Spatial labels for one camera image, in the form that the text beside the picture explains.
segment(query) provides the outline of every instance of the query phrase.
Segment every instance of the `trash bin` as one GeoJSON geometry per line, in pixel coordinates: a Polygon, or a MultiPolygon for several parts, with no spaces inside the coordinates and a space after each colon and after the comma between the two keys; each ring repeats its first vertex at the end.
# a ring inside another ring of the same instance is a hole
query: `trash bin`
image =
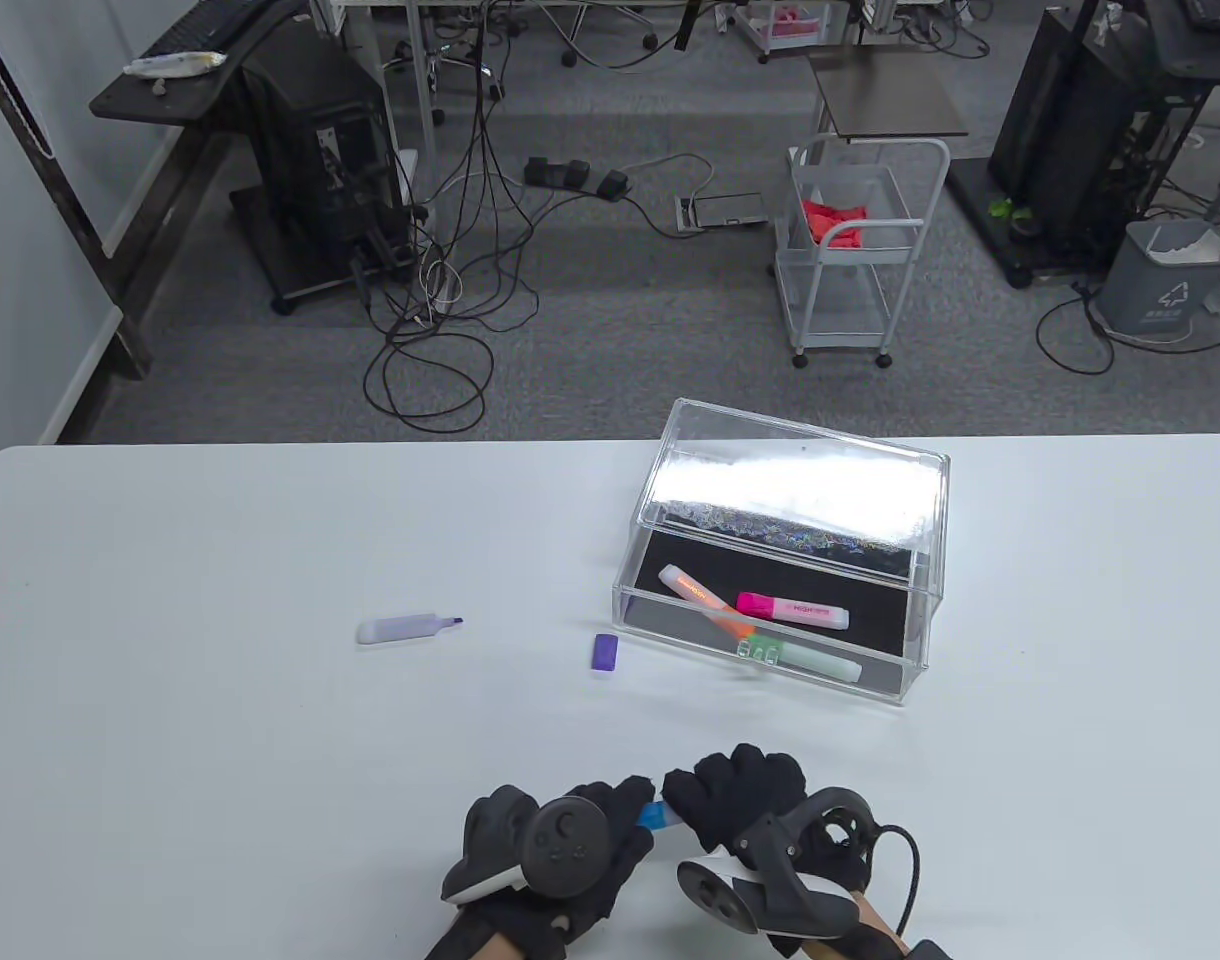
{"type": "Polygon", "coordinates": [[[1220,278],[1220,234],[1204,220],[1141,220],[1126,224],[1093,307],[1130,337],[1185,329],[1220,278]]]}

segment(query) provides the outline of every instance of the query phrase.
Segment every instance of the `gray carpet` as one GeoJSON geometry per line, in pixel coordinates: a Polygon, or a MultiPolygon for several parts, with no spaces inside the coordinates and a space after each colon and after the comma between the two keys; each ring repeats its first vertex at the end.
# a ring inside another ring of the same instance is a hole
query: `gray carpet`
{"type": "MultiPolygon", "coordinates": [[[[954,143],[958,155],[988,154],[1041,5],[998,1],[994,17],[977,27],[993,46],[988,59],[928,56],[972,132],[954,143]]],[[[558,15],[569,20],[569,12],[558,15]]],[[[800,60],[758,65],[741,37],[716,35],[705,18],[692,52],[678,63],[670,52],[648,61],[648,76],[564,70],[550,24],[540,13],[527,20],[508,68],[508,98],[490,124],[505,170],[518,176],[529,154],[610,165],[692,150],[715,161],[719,192],[762,188],[778,204],[783,150],[806,133],[814,102],[800,60]]],[[[640,51],[639,28],[593,12],[583,46],[600,59],[632,59],[640,51]]],[[[971,49],[961,41],[963,51],[971,49]]],[[[409,74],[395,78],[394,93],[414,104],[409,74]]],[[[455,156],[468,131],[468,78],[447,73],[440,105],[450,115],[440,141],[455,156]]],[[[1220,95],[1204,120],[1220,123],[1220,95]]],[[[414,110],[404,123],[414,143],[414,110]]],[[[1176,178],[1209,193],[1220,177],[1220,132],[1203,137],[1182,156],[1176,178]]],[[[898,163],[913,192],[920,189],[916,159],[898,163]]],[[[693,161],[648,170],[633,196],[669,223],[671,196],[700,177],[693,161]]],[[[227,192],[254,182],[253,160],[234,148],[145,321],[156,367],[143,383],[115,389],[89,439],[421,439],[362,398],[360,379],[379,335],[353,294],[322,296],[290,317],[272,315],[227,205],[227,192]]],[[[540,201],[525,202],[534,209],[540,201]]],[[[467,246],[490,244],[487,221],[467,246]]],[[[518,227],[515,216],[501,222],[509,232],[518,227]]],[[[477,329],[494,348],[497,371],[486,418],[464,438],[659,435],[677,396],[872,435],[1220,431],[1220,349],[1193,357],[1118,351],[1116,367],[1094,379],[1058,370],[1041,356],[1032,326],[1068,289],[1013,292],[947,195],[917,266],[892,370],[877,370],[870,353],[844,351],[816,353],[806,370],[789,366],[778,299],[765,274],[771,246],[765,231],[666,242],[625,205],[578,202],[555,212],[527,253],[526,278],[542,295],[540,311],[514,333],[477,329]]],[[[465,301],[484,296],[488,283],[470,274],[465,301]]],[[[497,322],[525,316],[522,300],[497,322]]],[[[1209,326],[1218,334],[1220,320],[1209,326]]],[[[1049,339],[1070,362],[1100,360],[1076,310],[1053,321],[1049,339]]],[[[470,344],[437,342],[427,353],[481,370],[470,344]]],[[[462,385],[414,362],[394,364],[390,382],[412,411],[464,398],[462,385]]]]}

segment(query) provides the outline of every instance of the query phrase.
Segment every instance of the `red cloth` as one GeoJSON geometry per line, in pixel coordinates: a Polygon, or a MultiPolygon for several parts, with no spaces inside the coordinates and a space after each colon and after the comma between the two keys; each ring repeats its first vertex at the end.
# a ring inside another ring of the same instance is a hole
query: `red cloth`
{"type": "MultiPolygon", "coordinates": [[[[867,207],[856,206],[853,210],[837,210],[824,204],[806,200],[802,205],[806,210],[806,223],[810,224],[811,237],[815,243],[822,243],[824,237],[838,223],[848,220],[866,220],[867,207]]],[[[863,231],[842,231],[828,244],[833,250],[863,250],[863,231]]]]}

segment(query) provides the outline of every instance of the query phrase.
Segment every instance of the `recycling symbol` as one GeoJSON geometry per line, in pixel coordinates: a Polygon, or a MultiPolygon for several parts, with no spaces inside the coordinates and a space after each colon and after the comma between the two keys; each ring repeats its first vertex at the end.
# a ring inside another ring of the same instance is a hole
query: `recycling symbol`
{"type": "Polygon", "coordinates": [[[1174,284],[1171,289],[1163,293],[1157,301],[1164,307],[1177,307],[1181,303],[1187,303],[1187,281],[1174,284]]]}

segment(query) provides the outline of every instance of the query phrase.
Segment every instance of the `wall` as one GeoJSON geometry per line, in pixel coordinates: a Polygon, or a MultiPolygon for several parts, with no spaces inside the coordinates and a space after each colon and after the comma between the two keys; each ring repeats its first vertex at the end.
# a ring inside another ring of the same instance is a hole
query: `wall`
{"type": "Polygon", "coordinates": [[[115,250],[176,131],[99,120],[89,101],[193,0],[0,0],[0,52],[104,250],[115,250]]]}
{"type": "Polygon", "coordinates": [[[56,438],[120,316],[0,110],[0,449],[56,438]]]}

